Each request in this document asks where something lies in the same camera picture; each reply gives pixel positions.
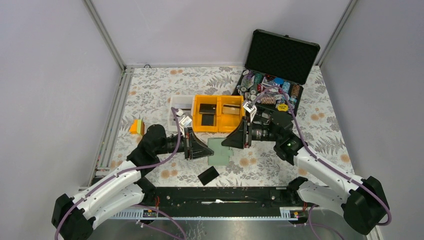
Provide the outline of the yellow big blind chip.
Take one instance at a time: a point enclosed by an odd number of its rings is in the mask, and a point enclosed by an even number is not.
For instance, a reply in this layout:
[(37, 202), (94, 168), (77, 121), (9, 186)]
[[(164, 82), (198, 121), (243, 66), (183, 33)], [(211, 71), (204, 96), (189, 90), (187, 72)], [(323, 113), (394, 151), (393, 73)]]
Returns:
[(287, 112), (289, 111), (289, 106), (285, 103), (280, 103), (276, 105), (276, 109), (280, 112)]

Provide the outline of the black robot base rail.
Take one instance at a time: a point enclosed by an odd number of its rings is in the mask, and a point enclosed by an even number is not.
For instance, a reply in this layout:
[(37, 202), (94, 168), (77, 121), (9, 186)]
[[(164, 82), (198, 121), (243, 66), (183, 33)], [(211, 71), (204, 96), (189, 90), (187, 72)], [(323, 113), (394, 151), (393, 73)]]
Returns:
[(158, 187), (148, 184), (140, 205), (172, 218), (281, 217), (281, 211), (312, 206), (289, 186)]

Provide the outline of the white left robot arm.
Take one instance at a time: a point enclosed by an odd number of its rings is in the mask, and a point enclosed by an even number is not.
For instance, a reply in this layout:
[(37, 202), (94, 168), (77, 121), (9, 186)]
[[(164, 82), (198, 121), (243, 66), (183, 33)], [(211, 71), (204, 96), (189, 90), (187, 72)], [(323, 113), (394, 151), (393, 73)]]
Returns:
[(55, 201), (52, 225), (56, 240), (86, 240), (108, 217), (127, 207), (157, 202), (157, 188), (146, 178), (154, 168), (176, 153), (187, 160), (212, 156), (214, 151), (195, 135), (191, 127), (167, 136), (165, 128), (147, 128), (137, 147), (115, 170), (74, 196), (63, 194)]

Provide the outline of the dark card in bin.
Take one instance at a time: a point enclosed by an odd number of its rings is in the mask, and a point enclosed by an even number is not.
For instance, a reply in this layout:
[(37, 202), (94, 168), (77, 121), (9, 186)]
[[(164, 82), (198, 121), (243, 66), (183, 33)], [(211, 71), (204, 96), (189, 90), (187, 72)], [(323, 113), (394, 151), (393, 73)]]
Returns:
[(201, 115), (201, 125), (202, 126), (214, 126), (215, 125), (215, 116), (216, 116), (216, 104), (211, 103), (201, 103), (199, 105), (199, 114)]

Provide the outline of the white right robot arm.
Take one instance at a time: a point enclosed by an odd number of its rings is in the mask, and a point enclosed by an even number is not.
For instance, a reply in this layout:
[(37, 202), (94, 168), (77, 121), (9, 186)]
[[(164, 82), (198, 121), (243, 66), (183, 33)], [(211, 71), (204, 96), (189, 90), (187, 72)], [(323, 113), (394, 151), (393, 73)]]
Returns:
[(223, 146), (244, 149), (250, 147), (253, 141), (274, 142), (273, 150), (281, 160), (306, 170), (325, 184), (320, 186), (305, 177), (295, 178), (287, 185), (286, 198), (291, 205), (299, 206), (306, 202), (331, 210), (362, 235), (368, 235), (376, 226), (381, 226), (384, 217), (387, 217), (384, 224), (390, 223), (389, 204), (378, 179), (344, 171), (319, 155), (301, 133), (293, 133), (293, 127), (297, 127), (298, 123), (289, 114), (275, 111), (269, 123), (261, 125), (254, 123), (257, 107), (251, 101), (244, 101), (242, 108), (246, 116), (225, 138)]

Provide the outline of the card in yellow bin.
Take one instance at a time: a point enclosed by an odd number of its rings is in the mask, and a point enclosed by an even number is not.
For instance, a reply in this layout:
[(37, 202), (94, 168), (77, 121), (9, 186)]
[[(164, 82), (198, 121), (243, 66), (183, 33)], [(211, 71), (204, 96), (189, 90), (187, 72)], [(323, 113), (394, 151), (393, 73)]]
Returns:
[(223, 104), (222, 105), (222, 114), (224, 115), (239, 115), (240, 106), (235, 104)]

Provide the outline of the black poker chip case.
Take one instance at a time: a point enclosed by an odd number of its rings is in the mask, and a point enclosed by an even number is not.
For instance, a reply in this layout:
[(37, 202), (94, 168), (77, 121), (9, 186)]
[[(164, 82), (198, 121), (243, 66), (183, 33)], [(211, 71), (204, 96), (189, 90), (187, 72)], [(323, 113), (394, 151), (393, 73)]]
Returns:
[[(278, 104), (289, 106), (285, 113), (296, 114), (304, 85), (320, 49), (320, 45), (314, 42), (262, 29), (254, 30), (244, 70), (233, 95), (256, 102), (256, 122), (278, 111)], [(276, 103), (261, 104), (261, 98), (265, 96), (274, 96)]]

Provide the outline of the black credit card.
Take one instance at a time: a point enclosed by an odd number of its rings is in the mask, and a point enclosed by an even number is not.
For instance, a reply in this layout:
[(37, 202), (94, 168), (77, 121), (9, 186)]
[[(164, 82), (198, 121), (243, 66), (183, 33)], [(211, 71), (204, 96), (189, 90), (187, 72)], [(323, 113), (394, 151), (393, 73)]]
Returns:
[(216, 170), (214, 166), (209, 167), (205, 171), (203, 171), (201, 174), (197, 176), (199, 181), (203, 186), (206, 186), (208, 183), (216, 179), (220, 174)]

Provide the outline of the floral table mat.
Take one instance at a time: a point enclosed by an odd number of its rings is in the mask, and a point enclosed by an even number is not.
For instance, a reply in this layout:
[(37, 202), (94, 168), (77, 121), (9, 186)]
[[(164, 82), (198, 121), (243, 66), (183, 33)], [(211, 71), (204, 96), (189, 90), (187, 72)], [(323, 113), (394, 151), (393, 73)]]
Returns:
[[(230, 95), (242, 74), (234, 67), (135, 68), (126, 93), (112, 157), (111, 169), (121, 164), (138, 145), (141, 136), (130, 134), (130, 125), (143, 119), (146, 126), (168, 125), (168, 107), (173, 95)], [(327, 160), (349, 173), (351, 164), (321, 70), (309, 73), (296, 119), (306, 142)], [(255, 141), (250, 148), (234, 149), (229, 164), (217, 166), (219, 176), (211, 187), (284, 186), (298, 176), (317, 183), (306, 170), (281, 160), (272, 142)], [(179, 153), (147, 174), (157, 187), (199, 187), (198, 175), (208, 168), (207, 158), (186, 160)]]

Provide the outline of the white storage bin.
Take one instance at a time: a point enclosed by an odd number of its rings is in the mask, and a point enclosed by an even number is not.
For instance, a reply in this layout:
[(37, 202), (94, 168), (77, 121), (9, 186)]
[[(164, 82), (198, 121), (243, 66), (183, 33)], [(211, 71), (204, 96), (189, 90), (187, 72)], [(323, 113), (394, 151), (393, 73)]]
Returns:
[(177, 131), (177, 125), (172, 113), (171, 108), (181, 110), (183, 117), (189, 116), (193, 118), (194, 110), (194, 95), (172, 95), (169, 101), (168, 116), (167, 116), (167, 129), (170, 132)]

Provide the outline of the yellow double storage bin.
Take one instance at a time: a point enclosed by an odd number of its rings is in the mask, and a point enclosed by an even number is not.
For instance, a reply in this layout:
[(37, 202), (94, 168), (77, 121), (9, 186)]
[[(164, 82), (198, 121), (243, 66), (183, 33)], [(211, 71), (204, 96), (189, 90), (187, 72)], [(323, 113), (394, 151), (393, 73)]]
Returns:
[[(207, 133), (230, 133), (240, 124), (245, 110), (242, 105), (244, 98), (240, 95), (195, 95), (193, 104), (192, 128), (195, 132)], [(215, 104), (216, 115), (214, 126), (202, 126), (201, 115), (199, 114), (200, 104)], [(239, 105), (240, 114), (222, 114), (223, 105)]]

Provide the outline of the orange poker chip stack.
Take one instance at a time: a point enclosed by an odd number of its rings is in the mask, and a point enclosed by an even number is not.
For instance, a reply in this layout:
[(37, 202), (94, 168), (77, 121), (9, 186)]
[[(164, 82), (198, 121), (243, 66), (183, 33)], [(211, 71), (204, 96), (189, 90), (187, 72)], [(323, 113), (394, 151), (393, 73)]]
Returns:
[(277, 99), (274, 96), (264, 96), (261, 98), (260, 103), (264, 105), (275, 105)]

